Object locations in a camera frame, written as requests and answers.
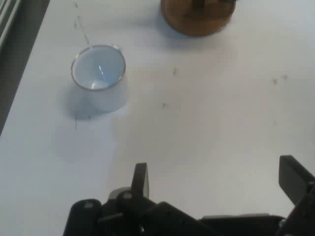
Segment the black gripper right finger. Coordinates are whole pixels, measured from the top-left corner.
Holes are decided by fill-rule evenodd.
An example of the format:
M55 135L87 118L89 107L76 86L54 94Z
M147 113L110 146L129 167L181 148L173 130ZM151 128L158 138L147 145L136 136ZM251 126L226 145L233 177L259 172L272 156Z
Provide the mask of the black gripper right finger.
M279 185L294 204L280 224L278 236L313 236L315 234L315 177L293 156L279 161Z

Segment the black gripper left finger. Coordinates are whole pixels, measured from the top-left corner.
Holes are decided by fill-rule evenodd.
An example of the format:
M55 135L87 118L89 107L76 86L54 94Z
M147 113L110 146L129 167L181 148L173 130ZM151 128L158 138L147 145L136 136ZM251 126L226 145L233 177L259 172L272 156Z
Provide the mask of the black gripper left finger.
M130 187L113 190L106 203L85 199L70 209L65 236L141 236L153 231L157 204L149 198L146 163L137 163Z

